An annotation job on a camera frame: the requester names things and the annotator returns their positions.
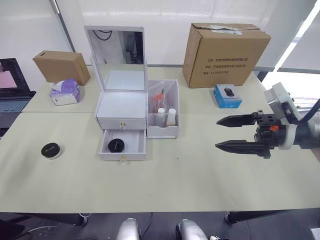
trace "pink screen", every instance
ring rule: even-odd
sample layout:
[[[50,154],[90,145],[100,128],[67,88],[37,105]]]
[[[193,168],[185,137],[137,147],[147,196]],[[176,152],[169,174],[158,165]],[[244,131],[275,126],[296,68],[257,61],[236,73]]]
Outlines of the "pink screen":
[[[0,71],[0,89],[16,88],[14,78],[10,71]]]

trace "jar lid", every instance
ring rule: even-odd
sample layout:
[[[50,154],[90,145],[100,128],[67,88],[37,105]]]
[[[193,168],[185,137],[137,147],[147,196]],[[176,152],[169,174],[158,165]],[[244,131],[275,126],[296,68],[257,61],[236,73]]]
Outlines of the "jar lid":
[[[111,153],[122,153],[125,150],[125,143],[120,138],[111,140],[108,144]]]
[[[51,142],[45,145],[42,150],[41,154],[46,158],[53,158],[60,152],[60,147],[58,144]]]
[[[165,109],[163,107],[158,109],[158,114],[164,114],[165,113]]]

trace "table leg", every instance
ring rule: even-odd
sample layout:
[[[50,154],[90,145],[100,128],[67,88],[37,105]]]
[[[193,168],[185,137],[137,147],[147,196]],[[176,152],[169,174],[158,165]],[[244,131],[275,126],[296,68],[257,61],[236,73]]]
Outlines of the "table leg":
[[[269,211],[230,211],[225,215],[224,221],[231,225],[238,222],[264,217],[267,215],[283,213],[290,210],[269,210]]]
[[[82,226],[84,227],[88,220],[78,213],[24,213],[17,212],[17,214],[28,216],[32,218],[41,218],[41,219],[49,219],[53,221],[57,221],[64,224],[70,224],[74,226]]]

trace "laptop keyboard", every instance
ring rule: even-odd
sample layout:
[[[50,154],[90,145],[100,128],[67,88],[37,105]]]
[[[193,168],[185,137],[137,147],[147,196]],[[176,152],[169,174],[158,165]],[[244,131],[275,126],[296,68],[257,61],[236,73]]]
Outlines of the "laptop keyboard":
[[[26,101],[0,101],[0,113],[19,113],[28,104]]]

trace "drawer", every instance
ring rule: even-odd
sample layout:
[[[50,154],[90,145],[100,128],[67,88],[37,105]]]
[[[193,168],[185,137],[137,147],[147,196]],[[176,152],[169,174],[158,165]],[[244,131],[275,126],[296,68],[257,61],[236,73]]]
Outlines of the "drawer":
[[[123,140],[123,152],[109,151],[108,144],[113,139]],[[146,130],[104,130],[103,141],[98,155],[106,161],[145,160],[147,156]]]
[[[98,122],[105,130],[145,130],[147,128],[145,118],[107,118],[98,117]]]

